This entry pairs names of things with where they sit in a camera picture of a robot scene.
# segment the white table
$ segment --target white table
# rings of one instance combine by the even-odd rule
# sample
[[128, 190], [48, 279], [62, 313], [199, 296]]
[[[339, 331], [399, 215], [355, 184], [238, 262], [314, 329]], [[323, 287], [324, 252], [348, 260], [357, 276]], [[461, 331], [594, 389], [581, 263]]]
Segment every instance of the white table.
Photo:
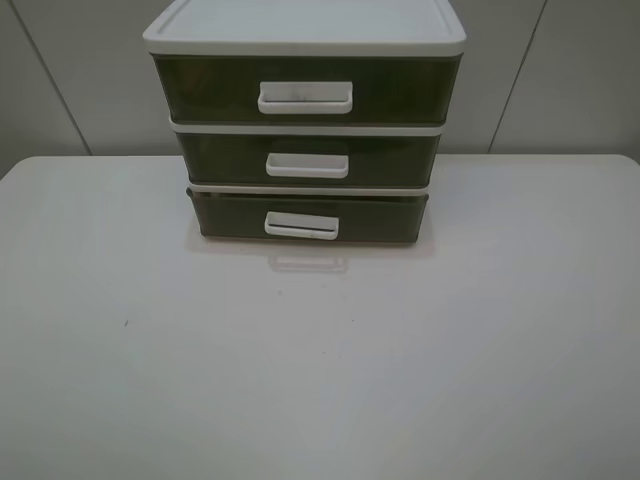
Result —
[[440, 156], [419, 243], [207, 241], [180, 157], [0, 182], [0, 478], [640, 477], [640, 167]]

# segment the drawer handle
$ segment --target drawer handle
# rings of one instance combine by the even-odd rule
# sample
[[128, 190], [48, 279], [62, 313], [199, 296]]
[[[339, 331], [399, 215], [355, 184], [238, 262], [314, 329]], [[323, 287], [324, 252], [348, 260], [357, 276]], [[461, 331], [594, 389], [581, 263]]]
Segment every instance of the drawer handle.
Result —
[[267, 173], [272, 177], [345, 178], [349, 174], [349, 157], [270, 153]]
[[269, 235], [317, 240], [335, 240], [338, 226], [337, 218], [294, 213], [269, 212], [264, 220], [264, 231]]
[[353, 108], [352, 82], [261, 82], [266, 115], [344, 115]]

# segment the plastic drawer unit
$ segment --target plastic drawer unit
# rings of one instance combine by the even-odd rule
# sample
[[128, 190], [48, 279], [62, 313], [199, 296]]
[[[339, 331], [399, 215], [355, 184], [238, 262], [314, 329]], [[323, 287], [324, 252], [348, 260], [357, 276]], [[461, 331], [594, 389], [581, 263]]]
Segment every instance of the plastic drawer unit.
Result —
[[415, 242], [465, 39], [447, 0], [176, 0], [144, 40], [202, 234]]
[[424, 188], [441, 128], [177, 125], [194, 183]]
[[206, 237], [412, 243], [428, 195], [343, 189], [210, 188], [187, 190]]
[[440, 125], [465, 33], [447, 0], [178, 0], [144, 39], [179, 123]]

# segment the white lid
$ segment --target white lid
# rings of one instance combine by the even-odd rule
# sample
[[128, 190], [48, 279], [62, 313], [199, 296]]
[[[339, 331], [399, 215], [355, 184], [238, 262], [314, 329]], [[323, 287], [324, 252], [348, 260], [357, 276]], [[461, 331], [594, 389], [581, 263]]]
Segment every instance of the white lid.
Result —
[[176, 0], [146, 30], [165, 55], [452, 57], [447, 0]]

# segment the wall seam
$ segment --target wall seam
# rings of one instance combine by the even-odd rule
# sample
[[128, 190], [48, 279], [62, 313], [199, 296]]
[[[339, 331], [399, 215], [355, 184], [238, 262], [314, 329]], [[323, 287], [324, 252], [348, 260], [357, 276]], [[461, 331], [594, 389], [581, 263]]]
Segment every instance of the wall seam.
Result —
[[509, 90], [509, 95], [507, 96], [507, 101], [504, 104], [504, 108], [502, 113], [500, 114], [500, 119], [498, 120], [498, 125], [496, 126], [496, 131], [493, 132], [493, 137], [491, 138], [491, 143], [489, 143], [489, 149], [487, 153], [491, 153], [491, 149], [493, 148], [493, 144], [496, 141], [496, 137], [498, 136], [498, 131], [500, 131], [500, 126], [502, 125], [502, 120], [504, 120], [505, 113], [507, 112], [507, 108], [509, 107], [509, 102], [511, 101], [511, 96], [513, 95], [513, 91], [516, 88], [516, 84], [518, 83], [518, 79], [520, 78], [520, 73], [522, 73], [522, 68], [527, 61], [527, 57], [529, 56], [529, 51], [531, 50], [531, 46], [533, 45], [533, 40], [538, 32], [538, 26], [540, 25], [540, 21], [542, 20], [542, 15], [544, 14], [544, 10], [547, 8], [547, 3], [549, 0], [544, 0], [542, 4], [542, 8], [540, 9], [540, 14], [538, 15], [538, 19], [536, 20], [536, 24], [533, 27], [533, 31], [531, 32], [531, 38], [529, 38], [529, 43], [527, 44], [527, 48], [524, 51], [524, 55], [522, 56], [522, 61], [520, 62], [520, 66], [518, 67], [518, 71], [516, 72], [516, 76], [513, 79], [513, 84], [511, 85], [511, 89]]
[[73, 118], [73, 115], [71, 114], [71, 110], [69, 110], [69, 106], [67, 105], [67, 102], [65, 101], [64, 97], [62, 96], [62, 92], [60, 91], [60, 89], [58, 88], [58, 85], [56, 84], [55, 80], [53, 79], [53, 75], [51, 75], [51, 72], [49, 71], [49, 68], [47, 67], [47, 64], [45, 63], [44, 58], [42, 57], [42, 54], [40, 53], [40, 50], [38, 49], [38, 46], [36, 45], [36, 42], [33, 40], [33, 37], [31, 36], [31, 33], [29, 33], [29, 29], [27, 28], [27, 25], [22, 20], [22, 17], [20, 16], [20, 12], [18, 12], [18, 9], [16, 8], [16, 6], [13, 3], [13, 0], [8, 0], [7, 3], [9, 4], [9, 8], [13, 11], [13, 14], [15, 15], [16, 20], [18, 22], [18, 25], [20, 26], [20, 29], [22, 30], [22, 32], [24, 33], [25, 37], [27, 38], [27, 42], [29, 42], [29, 45], [31, 46], [31, 49], [33, 50], [36, 58], [38, 59], [38, 62], [40, 63], [40, 66], [44, 70], [44, 73], [47, 76], [47, 79], [49, 80], [49, 83], [51, 84], [51, 87], [53, 88], [53, 91], [55, 92], [56, 96], [60, 100], [60, 103], [62, 104], [62, 108], [64, 108], [64, 111], [66, 112], [67, 116], [69, 117], [69, 121], [71, 122], [71, 125], [73, 125], [73, 128], [76, 130], [76, 132], [78, 134], [78, 137], [80, 137], [80, 141], [82, 142], [82, 145], [83, 145], [85, 151], [89, 155], [93, 155], [93, 153], [91, 152], [91, 149], [89, 148], [89, 144], [87, 143], [86, 139], [84, 138], [84, 135], [82, 134], [82, 131], [80, 130], [80, 127], [78, 126], [78, 123], [76, 122], [76, 119]]

